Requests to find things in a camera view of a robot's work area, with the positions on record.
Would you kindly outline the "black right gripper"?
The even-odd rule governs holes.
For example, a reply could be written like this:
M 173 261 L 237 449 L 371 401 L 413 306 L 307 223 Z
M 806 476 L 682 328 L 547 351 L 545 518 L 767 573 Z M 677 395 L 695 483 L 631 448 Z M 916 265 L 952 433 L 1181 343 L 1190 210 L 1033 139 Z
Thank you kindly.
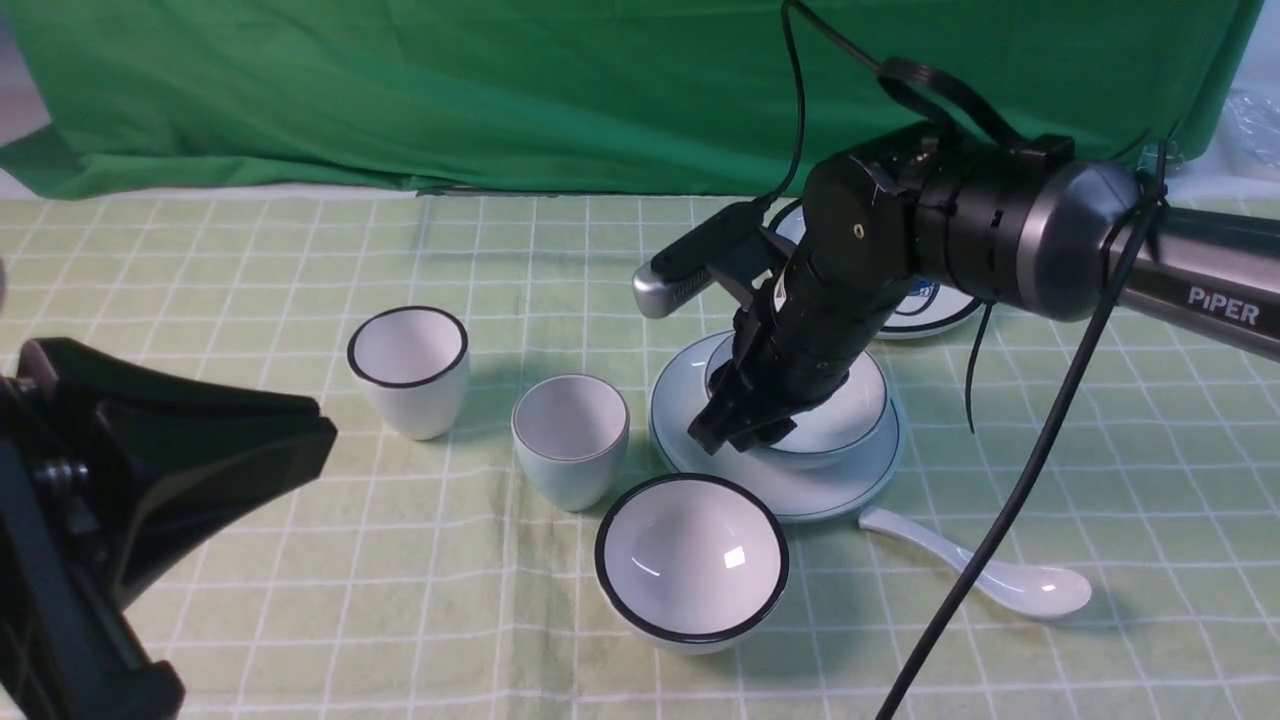
M 733 356 L 689 436 L 709 456 L 769 447 L 823 404 L 914 284 L 901 245 L 804 240 L 735 331 Z

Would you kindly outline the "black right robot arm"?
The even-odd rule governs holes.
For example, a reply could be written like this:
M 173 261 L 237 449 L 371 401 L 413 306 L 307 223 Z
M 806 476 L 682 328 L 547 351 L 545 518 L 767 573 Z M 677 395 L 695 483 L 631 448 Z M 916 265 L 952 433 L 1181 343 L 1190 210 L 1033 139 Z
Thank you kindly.
M 689 424 L 708 454 L 783 438 L 919 281 L 1055 322 L 1115 299 L 1277 357 L 1277 223 L 1167 208 L 1160 182 L 1065 138 L 1005 150 L 911 126 L 820 161 L 801 206 L 803 237 L 739 311 Z

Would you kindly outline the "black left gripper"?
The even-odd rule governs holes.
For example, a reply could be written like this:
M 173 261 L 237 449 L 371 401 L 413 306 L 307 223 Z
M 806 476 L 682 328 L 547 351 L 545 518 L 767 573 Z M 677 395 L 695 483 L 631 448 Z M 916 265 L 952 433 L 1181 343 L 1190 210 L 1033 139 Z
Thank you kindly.
M 174 719 L 125 610 L 205 541 L 315 480 L 308 397 L 186 379 L 67 337 L 3 378 L 3 688 L 27 719 Z

